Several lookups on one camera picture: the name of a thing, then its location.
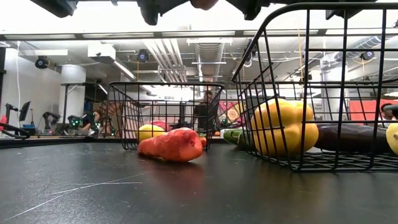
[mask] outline bell pepper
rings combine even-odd
[[[392,123],[388,126],[386,139],[392,151],[398,155],[398,123]]]
[[[278,99],[280,116],[282,120],[282,127],[285,134],[287,150],[289,155],[297,156],[301,151],[301,137],[302,137],[302,120],[303,120],[303,108],[304,104],[302,101],[287,101],[284,99]],[[286,156],[284,142],[282,138],[282,131],[279,124],[279,117],[277,113],[277,107],[275,100],[269,100],[269,114],[268,117],[266,103],[261,104],[256,108],[251,118],[251,129],[253,131],[254,145],[258,151],[269,156]],[[313,113],[311,107],[307,105],[307,111],[305,114],[307,121],[313,120]],[[275,137],[275,145],[272,140],[272,130],[263,130],[270,128],[272,125]],[[318,128],[316,124],[305,124],[305,138],[304,138],[304,151],[311,149],[318,139]]]

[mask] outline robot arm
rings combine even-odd
[[[173,8],[190,1],[194,7],[207,10],[214,6],[218,0],[31,0],[42,8],[51,12],[58,17],[72,16],[79,1],[109,1],[114,5],[118,1],[136,1],[141,8],[141,15],[146,23],[155,26],[158,16],[162,16]],[[261,7],[268,7],[271,3],[275,4],[293,4],[298,2],[319,2],[319,0],[227,0],[243,14],[245,20],[253,20],[260,13]],[[328,2],[375,2],[376,0],[329,0]],[[359,11],[349,13],[348,17],[352,17]],[[332,16],[342,16],[340,11],[326,12],[326,18]]]
[[[49,123],[49,116],[53,117],[54,119],[51,121],[51,125],[55,125],[58,120],[60,119],[60,115],[59,114],[55,114],[55,113],[51,113],[51,112],[45,112],[43,114],[43,119],[44,119],[44,123],[45,123],[45,130],[51,129],[50,123]]]

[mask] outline colorful mural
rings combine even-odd
[[[228,123],[235,121],[241,121],[241,116],[239,113],[239,102],[238,101],[223,101],[220,100],[220,105],[218,107],[218,119],[222,121],[227,119]]]

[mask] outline scratch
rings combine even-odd
[[[3,222],[6,222],[6,221],[8,221],[8,220],[10,220],[10,219],[16,218],[16,217],[18,217],[18,216],[20,216],[20,215],[23,215],[23,214],[25,214],[25,213],[27,213],[27,212],[30,212],[30,211],[32,211],[33,209],[39,208],[40,206],[43,206],[43,205],[45,205],[46,203],[52,202],[52,201],[54,201],[55,199],[64,196],[65,194],[67,194],[67,193],[64,193],[64,194],[61,194],[61,195],[59,195],[59,196],[56,196],[56,197],[53,198],[53,199],[50,199],[50,200],[48,200],[48,201],[46,201],[46,202],[44,202],[44,203],[41,203],[40,205],[36,205],[36,206],[34,206],[33,208],[30,208],[30,209],[28,209],[28,210],[26,210],[26,211],[24,211],[24,212],[21,212],[21,213],[19,213],[19,214],[17,214],[17,215],[14,215],[13,217],[9,217],[9,218],[5,219]]]
[[[91,185],[87,185],[87,186],[84,186],[84,187],[77,187],[77,188],[75,188],[75,189],[63,190],[63,191],[61,191],[61,192],[52,193],[52,195],[54,195],[54,194],[62,194],[62,193],[66,193],[66,192],[72,192],[72,191],[80,190],[80,189],[86,189],[86,188],[88,188],[88,187],[95,187],[95,186],[98,186],[98,185],[101,185],[101,184],[113,183],[113,182],[120,181],[120,180],[126,180],[126,179],[129,179],[129,178],[138,177],[138,176],[140,176],[140,175],[145,175],[145,174],[148,174],[148,173],[150,173],[150,172],[153,172],[153,171],[148,171],[148,172],[145,172],[145,173],[141,173],[141,174],[137,174],[137,175],[132,175],[132,176],[129,176],[129,177],[125,177],[125,178],[121,178],[121,179],[117,179],[117,180],[111,180],[111,181],[107,181],[107,182],[103,182],[103,183],[91,184]]]
[[[101,185],[111,185],[111,184],[142,184],[142,182],[120,182],[120,183],[103,183]],[[70,185],[94,185],[94,183],[92,184],[70,184]]]
[[[30,158],[30,159],[26,159],[26,161],[31,161],[31,160],[34,160],[34,159],[43,159],[43,158],[49,158],[50,156],[40,156],[40,157],[33,157],[33,158]]]

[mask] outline security camera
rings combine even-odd
[[[35,66],[39,69],[46,69],[50,65],[50,61],[47,59],[47,56],[39,56],[36,60]]]
[[[145,49],[140,49],[137,55],[137,61],[140,63],[145,63],[149,60],[149,54],[147,50]]]

